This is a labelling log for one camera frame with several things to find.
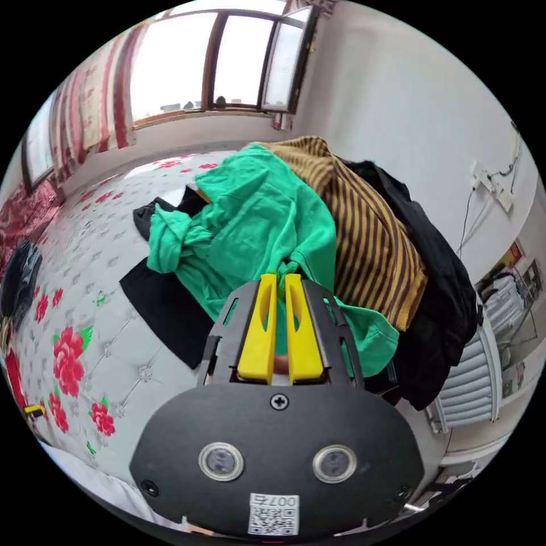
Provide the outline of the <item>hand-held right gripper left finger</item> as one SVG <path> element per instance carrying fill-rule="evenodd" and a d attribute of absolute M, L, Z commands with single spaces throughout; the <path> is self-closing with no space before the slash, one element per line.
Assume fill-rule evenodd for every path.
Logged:
<path fill-rule="evenodd" d="M 270 384 L 275 358 L 277 277 L 261 276 L 237 366 L 244 381 Z"/>

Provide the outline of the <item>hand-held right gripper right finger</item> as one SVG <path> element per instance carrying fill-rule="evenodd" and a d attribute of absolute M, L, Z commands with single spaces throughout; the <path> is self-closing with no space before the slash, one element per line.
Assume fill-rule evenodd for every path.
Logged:
<path fill-rule="evenodd" d="M 292 385 L 315 382 L 323 364 L 301 276 L 288 274 L 285 289 L 289 380 Z"/>

